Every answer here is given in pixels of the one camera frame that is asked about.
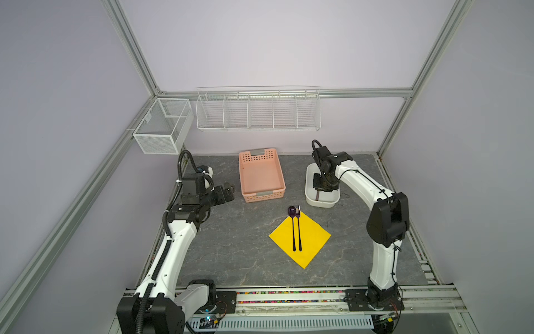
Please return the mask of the dark iridescent fork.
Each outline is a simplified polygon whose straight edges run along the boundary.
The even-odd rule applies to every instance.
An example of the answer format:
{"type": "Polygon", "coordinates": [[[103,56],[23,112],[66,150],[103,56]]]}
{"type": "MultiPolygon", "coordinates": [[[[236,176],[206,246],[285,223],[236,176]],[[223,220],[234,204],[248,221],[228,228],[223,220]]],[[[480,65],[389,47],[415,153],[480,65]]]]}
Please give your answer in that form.
{"type": "Polygon", "coordinates": [[[303,244],[302,244],[302,235],[301,235],[300,216],[301,216],[301,209],[300,209],[300,206],[297,206],[296,207],[296,218],[298,222],[298,248],[299,248],[299,251],[302,251],[303,244]]]}

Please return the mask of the purple iridescent spoon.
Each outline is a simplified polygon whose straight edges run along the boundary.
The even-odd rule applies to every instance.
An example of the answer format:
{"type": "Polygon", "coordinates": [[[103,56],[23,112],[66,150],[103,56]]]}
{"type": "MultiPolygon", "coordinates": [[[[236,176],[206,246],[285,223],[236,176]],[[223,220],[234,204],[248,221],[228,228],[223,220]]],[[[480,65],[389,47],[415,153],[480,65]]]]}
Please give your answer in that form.
{"type": "Polygon", "coordinates": [[[288,207],[288,215],[291,218],[292,248],[293,248],[293,252],[295,252],[296,251],[296,235],[295,235],[294,218],[296,217],[296,208],[293,205],[288,207]]]}

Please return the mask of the yellow paper napkin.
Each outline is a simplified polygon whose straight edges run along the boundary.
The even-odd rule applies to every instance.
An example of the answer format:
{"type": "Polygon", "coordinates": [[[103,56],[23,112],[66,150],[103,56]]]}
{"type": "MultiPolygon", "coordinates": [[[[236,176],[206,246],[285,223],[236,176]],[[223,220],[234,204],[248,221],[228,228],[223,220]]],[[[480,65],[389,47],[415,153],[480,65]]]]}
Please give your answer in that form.
{"type": "Polygon", "coordinates": [[[302,269],[306,269],[311,261],[317,256],[319,251],[330,239],[331,234],[324,230],[316,221],[301,212],[300,225],[303,250],[298,248],[298,222],[294,218],[296,251],[292,248],[291,218],[286,217],[284,221],[269,235],[270,239],[286,253],[302,269]]]}

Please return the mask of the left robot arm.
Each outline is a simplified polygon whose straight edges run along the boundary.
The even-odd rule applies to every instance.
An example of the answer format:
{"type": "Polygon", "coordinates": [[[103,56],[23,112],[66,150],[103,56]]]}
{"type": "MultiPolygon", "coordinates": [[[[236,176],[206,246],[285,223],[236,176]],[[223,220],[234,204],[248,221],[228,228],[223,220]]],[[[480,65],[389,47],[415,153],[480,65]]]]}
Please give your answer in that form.
{"type": "Polygon", "coordinates": [[[162,215],[164,238],[145,278],[132,296],[123,297],[116,316],[122,333],[183,333],[197,311],[218,307],[213,280],[191,281],[176,294],[186,253],[211,216],[211,210],[234,200],[234,186],[214,184],[210,168],[197,166],[188,150],[179,153],[177,186],[162,215]]]}

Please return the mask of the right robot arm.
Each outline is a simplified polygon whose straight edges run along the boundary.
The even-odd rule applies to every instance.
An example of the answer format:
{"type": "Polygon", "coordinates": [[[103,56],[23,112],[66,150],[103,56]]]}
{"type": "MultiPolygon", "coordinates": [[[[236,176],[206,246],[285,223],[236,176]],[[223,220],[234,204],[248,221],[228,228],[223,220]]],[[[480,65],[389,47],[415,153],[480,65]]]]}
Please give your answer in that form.
{"type": "Polygon", "coordinates": [[[307,202],[318,206],[320,193],[334,193],[344,183],[369,207],[366,229],[374,246],[367,292],[361,300],[373,310],[402,302],[396,266],[402,242],[410,229],[409,201],[374,180],[345,152],[331,153],[318,140],[311,142],[312,157],[318,168],[312,174],[312,195],[307,202]]]}

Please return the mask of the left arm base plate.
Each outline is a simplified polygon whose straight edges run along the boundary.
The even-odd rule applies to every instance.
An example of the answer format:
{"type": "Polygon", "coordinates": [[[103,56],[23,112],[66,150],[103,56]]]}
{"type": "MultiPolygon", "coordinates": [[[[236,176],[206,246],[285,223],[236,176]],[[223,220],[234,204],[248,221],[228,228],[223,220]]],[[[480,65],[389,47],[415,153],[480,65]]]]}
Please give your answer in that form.
{"type": "Polygon", "coordinates": [[[200,314],[235,314],[237,306],[237,292],[236,291],[218,291],[216,293],[216,300],[211,307],[203,307],[196,311],[196,315],[200,314]]]}

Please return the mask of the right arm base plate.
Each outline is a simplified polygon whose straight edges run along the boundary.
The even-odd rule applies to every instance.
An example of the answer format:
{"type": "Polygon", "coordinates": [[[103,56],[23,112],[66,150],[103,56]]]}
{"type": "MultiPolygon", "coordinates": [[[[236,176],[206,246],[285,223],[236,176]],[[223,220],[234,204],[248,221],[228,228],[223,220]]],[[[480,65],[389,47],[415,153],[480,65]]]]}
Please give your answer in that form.
{"type": "Polygon", "coordinates": [[[346,289],[343,301],[351,312],[405,310],[401,294],[395,289],[346,289]]]}

